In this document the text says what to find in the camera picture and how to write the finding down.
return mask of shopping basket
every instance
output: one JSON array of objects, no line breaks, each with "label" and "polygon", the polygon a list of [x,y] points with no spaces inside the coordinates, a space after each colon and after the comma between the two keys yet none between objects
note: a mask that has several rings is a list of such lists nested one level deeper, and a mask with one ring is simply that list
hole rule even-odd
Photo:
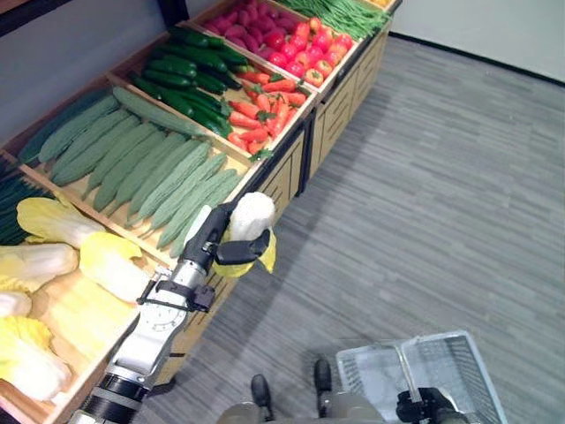
[{"label": "shopping basket", "polygon": [[387,422],[396,417],[398,393],[418,387],[448,394],[472,424],[508,424],[477,346],[467,331],[396,340],[336,355],[343,389],[365,396]]}]

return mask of red vegetable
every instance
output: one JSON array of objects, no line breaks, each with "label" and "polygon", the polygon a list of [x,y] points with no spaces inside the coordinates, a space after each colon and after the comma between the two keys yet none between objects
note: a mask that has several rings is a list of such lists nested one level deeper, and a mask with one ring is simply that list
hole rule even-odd
[{"label": "red vegetable", "polygon": [[243,141],[265,141],[268,138],[268,132],[265,128],[258,128],[256,130],[244,132],[239,135]]},{"label": "red vegetable", "polygon": [[263,86],[263,91],[270,93],[272,91],[283,91],[285,93],[292,93],[297,89],[297,83],[291,79],[281,79],[276,82],[269,82]]},{"label": "red vegetable", "polygon": [[298,51],[297,48],[294,47],[294,44],[290,44],[285,42],[281,47],[281,53],[284,54],[288,61],[294,60],[294,56],[297,55]]},{"label": "red vegetable", "polygon": [[234,110],[230,114],[230,124],[243,126],[244,128],[249,128],[251,130],[261,128],[261,122],[255,119],[251,119],[250,117],[247,117],[243,113],[239,113],[236,110]]},{"label": "red vegetable", "polygon": [[292,35],[290,38],[290,44],[297,48],[297,51],[302,51],[308,45],[308,41],[297,35]]},{"label": "red vegetable", "polygon": [[260,112],[258,106],[248,102],[230,102],[230,106],[233,110],[236,110],[239,113],[243,113],[247,117],[251,119],[257,119],[257,114]]},{"label": "red vegetable", "polygon": [[243,78],[244,80],[248,80],[250,82],[254,82],[256,84],[267,84],[269,79],[269,75],[263,72],[243,72],[237,75],[239,78]]},{"label": "red vegetable", "polygon": [[286,56],[283,53],[271,53],[271,56],[268,57],[268,61],[271,64],[276,64],[277,66],[284,67],[286,66],[287,60]]},{"label": "red vegetable", "polygon": [[306,71],[306,68],[304,68],[304,66],[299,62],[290,62],[286,65],[285,69],[292,75],[295,75],[299,78],[302,78],[304,72]]}]

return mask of wooden produce display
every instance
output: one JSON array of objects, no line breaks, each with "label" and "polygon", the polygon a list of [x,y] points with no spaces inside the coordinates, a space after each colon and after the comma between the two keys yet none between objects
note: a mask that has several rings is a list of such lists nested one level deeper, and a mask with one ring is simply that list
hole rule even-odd
[{"label": "wooden produce display", "polygon": [[[192,28],[192,26],[190,26],[188,23],[183,23],[180,25],[180,27]],[[155,100],[155,98],[152,98],[147,93],[141,91],[138,87],[136,87],[132,83],[130,78],[132,72],[134,72],[135,74],[142,74],[142,71],[146,67],[147,61],[151,57],[151,53],[159,46],[162,46],[169,39],[170,39],[170,35],[168,33],[160,35],[156,40],[148,44],[145,48],[141,49],[131,57],[124,60],[118,66],[114,67],[109,73],[109,78],[116,84],[127,87],[127,89],[131,90],[133,93],[142,96],[143,98],[154,104],[159,105],[161,108],[173,113],[174,115],[190,119],[186,115],[183,115],[181,112],[171,108],[169,105],[165,104],[164,102]],[[279,70],[277,70],[275,66],[271,65],[269,62],[262,60],[260,57],[259,58],[253,57],[252,54],[247,51],[244,51],[243,54],[248,58],[249,65],[252,66],[256,70],[256,72],[263,72],[269,76],[273,76],[274,74],[279,72]],[[234,77],[235,80],[245,83],[245,81],[238,78],[237,76]],[[284,73],[283,77],[288,80],[298,82],[298,78],[289,75],[287,73]],[[305,102],[296,108],[296,112],[294,112],[293,118],[287,122],[287,124],[284,126],[284,128],[278,135],[276,135],[275,137],[272,137],[271,135],[268,136],[267,141],[263,144],[263,148],[269,148],[269,149],[275,148],[281,142],[281,140],[283,140],[287,136],[289,130],[296,124],[296,122],[300,121],[314,107],[315,93],[309,87],[298,86],[297,92],[305,95],[306,97]],[[252,102],[252,99],[250,99],[250,97],[247,95],[244,89],[236,90],[233,88],[229,88],[223,95],[209,93],[209,92],[208,94],[212,95],[217,100],[223,99],[226,102],[247,102],[247,103]],[[241,161],[246,162],[252,156],[250,153],[243,150],[242,148],[235,146],[232,142],[226,140],[226,138],[222,137],[221,135],[208,130],[206,127],[200,124],[198,125],[210,137],[218,140],[222,145],[231,147],[233,153],[235,153],[236,157],[238,157]],[[234,132],[237,134],[242,134],[250,131],[250,129],[248,128],[246,129],[244,127],[237,125],[233,125],[232,127]]]},{"label": "wooden produce display", "polygon": [[[239,4],[239,3],[242,3],[242,2],[244,2],[244,0],[224,0],[220,3],[218,3],[218,4],[215,4],[211,7],[209,7],[208,9],[203,11],[201,14],[199,14],[194,19],[191,19],[190,22],[192,24],[196,25],[198,28],[200,28],[206,34],[214,34],[213,32],[209,31],[206,28],[207,23],[210,20],[213,20],[213,19],[223,15],[224,13],[226,13],[227,11],[232,9],[236,4]],[[306,16],[298,13],[297,11],[293,11],[292,9],[290,9],[290,8],[288,8],[288,7],[286,7],[282,4],[279,4],[277,2],[274,2],[272,0],[259,0],[258,3],[259,4],[266,4],[269,8],[272,8],[272,9],[278,11],[279,13],[281,13],[281,16],[290,16],[296,22],[308,23],[308,21],[309,21],[309,19]],[[264,57],[261,57],[259,54],[251,52],[248,48],[244,48],[242,45],[234,43],[234,42],[230,41],[229,39],[226,39],[226,43],[228,43],[233,49],[236,49],[237,51],[240,51],[242,53],[246,53],[246,54],[250,55],[258,63],[270,64]],[[305,87],[308,87],[308,89],[317,93],[319,95],[319,99],[323,98],[323,96],[326,95],[331,90],[332,86],[335,84],[335,79],[336,79],[337,75],[342,70],[343,66],[348,62],[348,60],[350,60],[350,58],[353,55],[355,55],[355,51],[358,49],[358,47],[359,47],[359,43],[352,41],[351,48],[343,56],[342,60],[334,67],[333,71],[329,74],[329,76],[327,76],[324,79],[323,84],[321,84],[319,87],[315,87],[314,85],[309,84],[308,82],[305,82]],[[275,69],[276,69],[277,72],[281,73],[285,77],[288,77],[288,76],[291,75],[289,72],[287,72],[281,66],[276,66]]]}]

